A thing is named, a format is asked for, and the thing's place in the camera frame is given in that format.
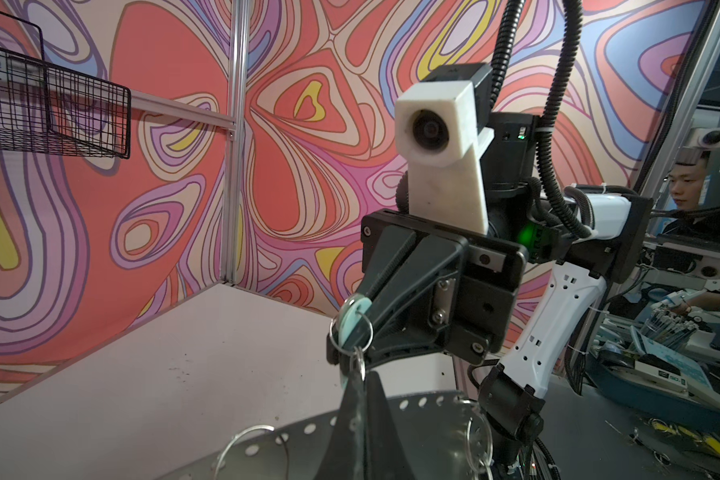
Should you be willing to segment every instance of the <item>psychedelic patterned wall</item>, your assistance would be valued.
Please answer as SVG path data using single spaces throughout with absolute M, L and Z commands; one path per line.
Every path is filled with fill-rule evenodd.
M 205 110 L 228 105 L 229 0 L 5 0 L 48 61 Z M 0 16 L 0 45 L 38 56 Z M 0 396 L 220 276 L 226 136 L 133 112 L 131 157 L 0 151 Z
M 581 50 L 554 135 L 561 182 L 628 184 L 652 138 L 697 0 L 584 0 Z M 490 59 L 497 0 L 256 0 L 236 279 L 333 314 L 362 278 L 360 219 L 394 206 L 405 171 L 394 100 L 433 68 Z M 540 112 L 563 34 L 529 0 L 498 109 Z M 538 304 L 528 271 L 506 346 Z

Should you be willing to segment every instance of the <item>wire basket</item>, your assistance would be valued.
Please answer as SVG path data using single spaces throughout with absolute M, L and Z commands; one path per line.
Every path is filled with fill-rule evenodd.
M 130 90 L 0 47 L 0 150 L 128 158 Z

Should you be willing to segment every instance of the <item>green led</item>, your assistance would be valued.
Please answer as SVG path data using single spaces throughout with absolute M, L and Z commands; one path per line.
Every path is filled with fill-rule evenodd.
M 518 243 L 527 248 L 530 248 L 534 242 L 534 234 L 536 233 L 536 226 L 533 224 L 527 224 L 520 230 L 518 235 Z

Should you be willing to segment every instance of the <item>bolt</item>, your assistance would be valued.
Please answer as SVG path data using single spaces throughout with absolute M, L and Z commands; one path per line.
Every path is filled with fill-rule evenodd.
M 432 313 L 432 321 L 435 325 L 442 325 L 445 321 L 445 312 L 438 309 L 434 313 Z

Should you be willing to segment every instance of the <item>table surface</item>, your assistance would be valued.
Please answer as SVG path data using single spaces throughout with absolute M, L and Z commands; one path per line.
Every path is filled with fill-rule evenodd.
M 334 410 L 328 322 L 212 286 L 0 404 L 0 480 L 149 480 L 242 428 Z M 442 354 L 378 371 L 389 396 L 455 388 Z

